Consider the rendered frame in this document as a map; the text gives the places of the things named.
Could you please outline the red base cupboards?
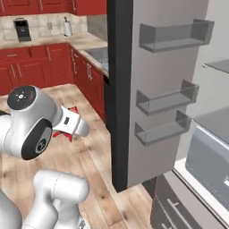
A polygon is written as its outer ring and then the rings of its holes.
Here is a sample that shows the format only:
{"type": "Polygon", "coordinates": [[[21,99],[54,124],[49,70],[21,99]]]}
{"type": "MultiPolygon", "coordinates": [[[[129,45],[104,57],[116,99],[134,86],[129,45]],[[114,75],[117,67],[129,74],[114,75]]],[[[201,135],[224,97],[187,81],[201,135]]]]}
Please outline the red base cupboards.
{"type": "Polygon", "coordinates": [[[104,76],[89,60],[71,48],[73,78],[91,106],[105,120],[104,76]]]}
{"type": "Polygon", "coordinates": [[[0,96],[23,85],[42,89],[72,82],[70,45],[66,42],[0,49],[0,96]]]}

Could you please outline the medium grey door bin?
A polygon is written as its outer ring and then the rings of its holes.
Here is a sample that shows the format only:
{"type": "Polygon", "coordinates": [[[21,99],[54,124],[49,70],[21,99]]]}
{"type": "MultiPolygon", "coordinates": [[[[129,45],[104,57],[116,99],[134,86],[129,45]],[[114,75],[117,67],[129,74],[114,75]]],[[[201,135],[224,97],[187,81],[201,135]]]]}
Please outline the medium grey door bin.
{"type": "Polygon", "coordinates": [[[198,94],[199,85],[183,80],[180,90],[154,98],[149,98],[138,90],[136,107],[145,115],[154,115],[180,106],[193,104],[196,102],[198,94]]]}

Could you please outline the red wall cupboards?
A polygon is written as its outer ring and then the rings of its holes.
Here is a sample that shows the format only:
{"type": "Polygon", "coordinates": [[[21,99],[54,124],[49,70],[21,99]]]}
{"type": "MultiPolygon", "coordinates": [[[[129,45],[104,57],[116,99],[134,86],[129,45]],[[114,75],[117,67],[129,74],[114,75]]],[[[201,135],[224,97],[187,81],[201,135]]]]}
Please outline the red wall cupboards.
{"type": "Polygon", "coordinates": [[[106,14],[106,0],[0,0],[0,16],[44,13],[106,14]]]}

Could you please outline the grey fridge door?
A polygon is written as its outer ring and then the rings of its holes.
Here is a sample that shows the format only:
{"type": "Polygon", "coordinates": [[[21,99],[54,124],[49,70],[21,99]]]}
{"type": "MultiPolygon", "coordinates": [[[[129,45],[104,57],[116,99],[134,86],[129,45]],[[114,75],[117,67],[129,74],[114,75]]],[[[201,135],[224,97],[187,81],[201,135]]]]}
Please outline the grey fridge door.
{"type": "Polygon", "coordinates": [[[111,132],[112,184],[124,191],[174,166],[181,136],[143,146],[135,137],[144,130],[171,123],[176,111],[146,115],[136,107],[137,91],[149,98],[181,89],[192,82],[199,48],[151,53],[139,45],[140,25],[153,27],[207,20],[209,0],[107,0],[109,99],[106,113],[111,132]]]}

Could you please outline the grey fridge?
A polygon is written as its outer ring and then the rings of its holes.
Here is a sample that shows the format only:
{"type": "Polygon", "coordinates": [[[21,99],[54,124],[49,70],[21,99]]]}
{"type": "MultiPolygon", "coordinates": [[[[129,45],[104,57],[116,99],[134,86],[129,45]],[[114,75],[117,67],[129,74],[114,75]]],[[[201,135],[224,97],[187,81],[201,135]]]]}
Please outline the grey fridge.
{"type": "Polygon", "coordinates": [[[229,59],[229,0],[210,0],[207,17],[215,22],[210,45],[199,51],[193,76],[199,84],[197,103],[188,109],[189,132],[182,136],[172,171],[223,225],[229,226],[229,211],[186,169],[191,137],[197,126],[229,146],[229,73],[203,64],[229,59]]]}

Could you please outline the small grey door bin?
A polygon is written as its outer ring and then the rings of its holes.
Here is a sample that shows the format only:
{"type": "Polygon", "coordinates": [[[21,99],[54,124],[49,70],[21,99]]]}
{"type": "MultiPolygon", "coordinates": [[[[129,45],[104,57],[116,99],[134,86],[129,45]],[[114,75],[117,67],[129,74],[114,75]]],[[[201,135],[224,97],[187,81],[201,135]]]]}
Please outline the small grey door bin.
{"type": "Polygon", "coordinates": [[[149,146],[163,140],[181,136],[190,129],[190,125],[191,118],[180,111],[176,111],[176,117],[171,123],[150,130],[144,130],[135,123],[134,134],[143,146],[149,146]]]}

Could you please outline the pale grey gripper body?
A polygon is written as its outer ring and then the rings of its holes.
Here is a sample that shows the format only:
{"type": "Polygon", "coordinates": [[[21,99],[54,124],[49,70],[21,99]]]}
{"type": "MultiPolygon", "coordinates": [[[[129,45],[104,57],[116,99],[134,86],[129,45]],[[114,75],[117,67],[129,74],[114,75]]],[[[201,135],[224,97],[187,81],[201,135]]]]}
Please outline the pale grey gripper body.
{"type": "Polygon", "coordinates": [[[89,125],[84,120],[80,119],[74,134],[86,137],[89,134],[89,125]]]}

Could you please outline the large grey door bin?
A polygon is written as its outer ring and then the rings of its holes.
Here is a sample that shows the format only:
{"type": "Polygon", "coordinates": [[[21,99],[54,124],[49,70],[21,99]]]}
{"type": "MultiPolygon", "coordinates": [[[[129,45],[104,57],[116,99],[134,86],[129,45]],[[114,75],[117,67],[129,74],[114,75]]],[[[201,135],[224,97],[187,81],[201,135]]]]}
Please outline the large grey door bin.
{"type": "Polygon", "coordinates": [[[191,24],[153,27],[140,25],[139,45],[151,53],[200,47],[210,43],[215,23],[194,19],[191,24]]]}

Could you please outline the grey freezer drawer front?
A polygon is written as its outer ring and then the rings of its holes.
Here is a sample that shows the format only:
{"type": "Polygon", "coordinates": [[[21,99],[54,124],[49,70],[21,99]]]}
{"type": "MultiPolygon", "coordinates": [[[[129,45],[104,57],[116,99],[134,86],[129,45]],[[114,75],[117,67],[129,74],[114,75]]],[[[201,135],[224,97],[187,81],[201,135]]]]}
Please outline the grey freezer drawer front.
{"type": "Polygon", "coordinates": [[[210,213],[173,172],[162,174],[157,178],[150,215],[153,229],[168,229],[168,222],[157,201],[165,198],[178,199],[199,225],[196,229],[229,229],[229,226],[223,225],[210,213]]]}

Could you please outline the steel sink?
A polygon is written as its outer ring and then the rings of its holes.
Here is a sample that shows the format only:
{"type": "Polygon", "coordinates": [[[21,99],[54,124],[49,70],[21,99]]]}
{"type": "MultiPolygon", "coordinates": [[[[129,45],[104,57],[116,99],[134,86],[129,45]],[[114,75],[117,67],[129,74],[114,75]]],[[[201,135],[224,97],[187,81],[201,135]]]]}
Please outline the steel sink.
{"type": "Polygon", "coordinates": [[[86,49],[86,52],[96,59],[106,71],[108,70],[108,50],[106,47],[86,49]]]}

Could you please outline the clear fridge drawer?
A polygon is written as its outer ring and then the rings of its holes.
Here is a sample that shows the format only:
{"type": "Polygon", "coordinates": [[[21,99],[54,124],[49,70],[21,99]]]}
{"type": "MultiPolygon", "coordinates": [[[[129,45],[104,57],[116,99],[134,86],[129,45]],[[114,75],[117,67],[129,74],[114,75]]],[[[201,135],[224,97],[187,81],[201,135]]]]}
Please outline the clear fridge drawer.
{"type": "Polygon", "coordinates": [[[229,146],[197,126],[185,167],[229,211],[229,146]]]}

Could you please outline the black coffee machine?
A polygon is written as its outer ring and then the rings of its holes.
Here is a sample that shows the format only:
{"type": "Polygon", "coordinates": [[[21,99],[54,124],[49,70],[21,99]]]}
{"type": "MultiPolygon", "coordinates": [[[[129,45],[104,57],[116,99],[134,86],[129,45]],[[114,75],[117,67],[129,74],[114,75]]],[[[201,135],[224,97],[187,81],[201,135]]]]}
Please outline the black coffee machine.
{"type": "Polygon", "coordinates": [[[31,41],[28,21],[23,18],[16,18],[13,21],[17,36],[20,42],[31,41]]]}

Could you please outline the glass fridge shelf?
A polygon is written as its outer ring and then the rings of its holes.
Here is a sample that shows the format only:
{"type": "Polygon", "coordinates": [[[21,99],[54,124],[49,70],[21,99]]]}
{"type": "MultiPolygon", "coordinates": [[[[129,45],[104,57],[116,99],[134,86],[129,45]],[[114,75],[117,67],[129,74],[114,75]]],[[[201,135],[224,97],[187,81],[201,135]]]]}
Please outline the glass fridge shelf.
{"type": "Polygon", "coordinates": [[[210,62],[203,64],[205,67],[211,67],[220,72],[229,73],[229,59],[224,59],[220,61],[210,62]]]}

